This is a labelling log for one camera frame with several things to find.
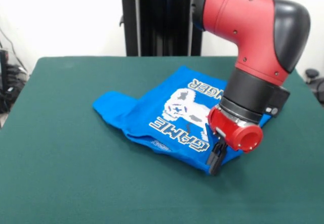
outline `red object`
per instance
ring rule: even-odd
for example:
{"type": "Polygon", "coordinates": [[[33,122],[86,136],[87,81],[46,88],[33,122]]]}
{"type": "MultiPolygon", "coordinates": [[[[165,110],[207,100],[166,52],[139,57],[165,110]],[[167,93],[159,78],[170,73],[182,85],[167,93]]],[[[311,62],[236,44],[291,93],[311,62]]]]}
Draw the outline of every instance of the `red object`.
{"type": "Polygon", "coordinates": [[[237,45],[236,68],[283,84],[288,73],[275,54],[272,0],[206,0],[203,22],[205,30],[237,45]]]}
{"type": "Polygon", "coordinates": [[[214,107],[208,115],[208,123],[213,132],[216,128],[226,135],[225,141],[233,150],[253,151],[263,139],[262,129],[258,125],[240,127],[214,107]]]}

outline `screw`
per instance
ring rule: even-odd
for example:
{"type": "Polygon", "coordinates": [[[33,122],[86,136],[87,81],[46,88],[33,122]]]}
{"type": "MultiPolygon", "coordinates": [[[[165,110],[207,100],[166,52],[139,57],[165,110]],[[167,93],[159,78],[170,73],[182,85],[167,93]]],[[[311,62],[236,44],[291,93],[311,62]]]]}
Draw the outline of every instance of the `screw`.
{"type": "Polygon", "coordinates": [[[273,108],[273,110],[271,111],[271,114],[275,115],[278,113],[278,109],[277,108],[273,108]]]}

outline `black knob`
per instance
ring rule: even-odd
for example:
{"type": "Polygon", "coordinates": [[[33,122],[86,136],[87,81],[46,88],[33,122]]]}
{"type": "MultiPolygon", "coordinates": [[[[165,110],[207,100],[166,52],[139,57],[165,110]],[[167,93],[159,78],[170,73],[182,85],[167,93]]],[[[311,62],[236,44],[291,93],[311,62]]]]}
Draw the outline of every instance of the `black knob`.
{"type": "Polygon", "coordinates": [[[317,71],[315,69],[307,69],[306,76],[310,79],[314,79],[319,76],[319,71],[317,71]]]}

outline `cable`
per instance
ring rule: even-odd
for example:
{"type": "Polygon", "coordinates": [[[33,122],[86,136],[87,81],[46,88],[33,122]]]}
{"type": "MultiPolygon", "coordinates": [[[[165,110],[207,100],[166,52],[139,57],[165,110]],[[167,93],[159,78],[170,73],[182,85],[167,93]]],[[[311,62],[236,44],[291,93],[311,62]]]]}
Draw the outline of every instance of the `cable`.
{"type": "Polygon", "coordinates": [[[21,60],[18,58],[16,51],[15,51],[15,47],[14,44],[12,43],[12,41],[6,36],[6,34],[3,32],[3,30],[0,27],[0,32],[2,33],[2,35],[6,38],[6,40],[8,40],[8,42],[11,44],[11,48],[12,48],[12,52],[14,53],[17,61],[19,62],[19,64],[22,66],[22,68],[24,68],[25,71],[27,71],[26,67],[24,66],[24,64],[21,62],[21,60]]]}

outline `white graphic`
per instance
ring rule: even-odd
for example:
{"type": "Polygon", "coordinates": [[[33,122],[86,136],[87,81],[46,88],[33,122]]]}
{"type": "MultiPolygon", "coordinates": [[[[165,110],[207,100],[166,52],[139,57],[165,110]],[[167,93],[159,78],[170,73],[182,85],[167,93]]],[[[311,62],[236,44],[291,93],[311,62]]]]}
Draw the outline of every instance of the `white graphic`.
{"type": "Polygon", "coordinates": [[[176,121],[182,117],[184,120],[202,128],[201,139],[208,141],[205,124],[208,123],[210,109],[203,104],[196,103],[196,93],[189,88],[176,90],[164,105],[162,117],[168,121],[176,121]]]}

